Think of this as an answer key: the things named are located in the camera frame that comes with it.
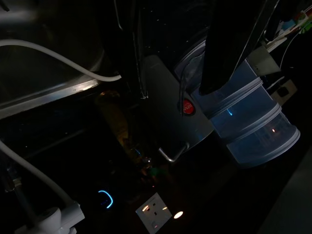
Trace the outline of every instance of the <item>glowing light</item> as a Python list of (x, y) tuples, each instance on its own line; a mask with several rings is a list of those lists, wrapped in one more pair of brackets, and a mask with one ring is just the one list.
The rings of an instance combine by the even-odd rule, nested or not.
[(175, 214), (174, 218), (175, 219), (180, 218), (182, 215), (183, 215), (183, 211), (180, 211), (180, 212)]
[(229, 114), (230, 114), (230, 116), (232, 116), (233, 114), (229, 111), (229, 110), (227, 110), (228, 112), (229, 112)]
[(146, 209), (148, 209), (148, 206), (145, 206), (142, 211), (144, 212)]
[(112, 206), (112, 204), (113, 204), (113, 199), (112, 199), (112, 197), (109, 195), (109, 193), (106, 192), (106, 191), (104, 191), (104, 190), (100, 190), (98, 193), (105, 193), (105, 194), (107, 194), (107, 195), (109, 196), (109, 198), (111, 199), (111, 204), (109, 204), (106, 208), (107, 208), (107, 209), (110, 208), (110, 207)]

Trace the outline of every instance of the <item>red logo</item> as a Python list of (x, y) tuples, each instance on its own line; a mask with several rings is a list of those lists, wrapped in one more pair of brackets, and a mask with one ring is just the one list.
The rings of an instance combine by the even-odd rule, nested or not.
[(195, 112), (195, 107), (193, 106), (193, 104), (185, 99), (183, 101), (183, 113), (185, 113), (186, 115), (193, 115)]

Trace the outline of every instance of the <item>stainless steel sink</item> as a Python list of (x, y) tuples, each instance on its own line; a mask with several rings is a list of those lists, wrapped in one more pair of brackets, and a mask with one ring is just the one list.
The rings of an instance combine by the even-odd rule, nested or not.
[[(88, 0), (1, 1), (0, 39), (37, 43), (86, 69), (98, 68), (103, 49)], [(97, 84), (41, 52), (0, 47), (0, 119)]]

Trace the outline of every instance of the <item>power socket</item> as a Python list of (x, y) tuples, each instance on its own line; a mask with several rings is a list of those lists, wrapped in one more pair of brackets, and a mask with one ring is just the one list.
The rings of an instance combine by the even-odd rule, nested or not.
[(141, 205), (136, 213), (150, 234), (155, 234), (172, 217), (158, 193)]

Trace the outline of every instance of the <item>white cable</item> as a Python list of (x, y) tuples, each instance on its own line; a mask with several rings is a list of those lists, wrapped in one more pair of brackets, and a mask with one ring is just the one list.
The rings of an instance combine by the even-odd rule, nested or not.
[(84, 73), (86, 74), (87, 76), (90, 76), (94, 79), (98, 79), (98, 80), (101, 80), (101, 81), (106, 81), (106, 82), (110, 82), (110, 81), (116, 81), (116, 80), (119, 80), (121, 78), (120, 75), (118, 76), (114, 76), (114, 77), (103, 77), (103, 76), (100, 76), (100, 75), (97, 75), (93, 72), (90, 72), (88, 71), (87, 69), (79, 66), (78, 64), (74, 63), (73, 61), (70, 61), (69, 59), (65, 58), (64, 56), (62, 55), (59, 55), (58, 53), (52, 51), (52, 50), (49, 50), (41, 45), (37, 45), (37, 44), (34, 44), (34, 43), (31, 43), (31, 42), (28, 42), (28, 41), (24, 41), (24, 40), (16, 40), (16, 39), (5, 39), (5, 40), (0, 40), (0, 47), (1, 46), (8, 46), (8, 45), (17, 45), (17, 46), (23, 46), (23, 47), (28, 47), (28, 48), (31, 48), (31, 49), (34, 49), (34, 50), (38, 50), (38, 51), (41, 51), (47, 55), (50, 55), (64, 63), (66, 63), (68, 66), (71, 66), (72, 68), (80, 71), (81, 73)]
[(279, 68), (281, 69), (282, 68), (282, 65), (283, 65), (283, 61), (284, 61), (284, 57), (286, 55), (286, 52), (289, 48), (289, 46), (291, 45), (292, 41), (310, 24), (311, 22), (307, 23), (302, 29), (300, 29), (300, 31), (292, 38), (291, 42), (289, 42), (288, 46), (286, 47), (286, 50), (283, 54), (283, 57), (282, 57), (282, 60), (281, 60), (281, 64), (279, 66)]
[(33, 175), (38, 177), (43, 183), (48, 185), (65, 203), (66, 206), (73, 204), (73, 200), (70, 196), (52, 179), (50, 179), (42, 171), (34, 167), (32, 164), (27, 162), (24, 158), (16, 154), (13, 150), (7, 147), (2, 141), (0, 141), (0, 150), (3, 151), (7, 156), (17, 162), (19, 165), (30, 171)]

